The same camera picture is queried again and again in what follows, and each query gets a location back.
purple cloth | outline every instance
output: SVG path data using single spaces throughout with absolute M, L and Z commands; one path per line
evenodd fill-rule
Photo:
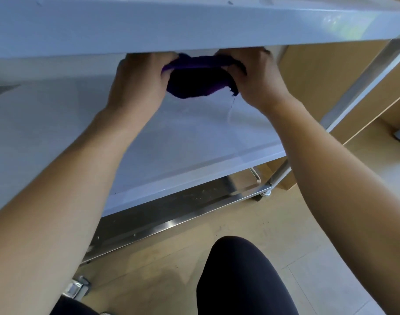
M 245 74 L 240 61 L 227 55 L 199 56 L 192 58 L 180 53 L 179 58 L 165 65 L 162 71 L 174 69 L 166 91 L 178 98 L 207 96 L 228 86 L 234 96 L 239 94 L 232 76 L 221 67 L 236 65 Z

leg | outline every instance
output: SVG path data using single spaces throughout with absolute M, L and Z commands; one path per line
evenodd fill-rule
M 62 295 L 50 315 L 98 315 L 98 313 L 85 304 Z
M 298 315 L 270 261 L 251 242 L 220 238 L 197 285 L 198 314 Z

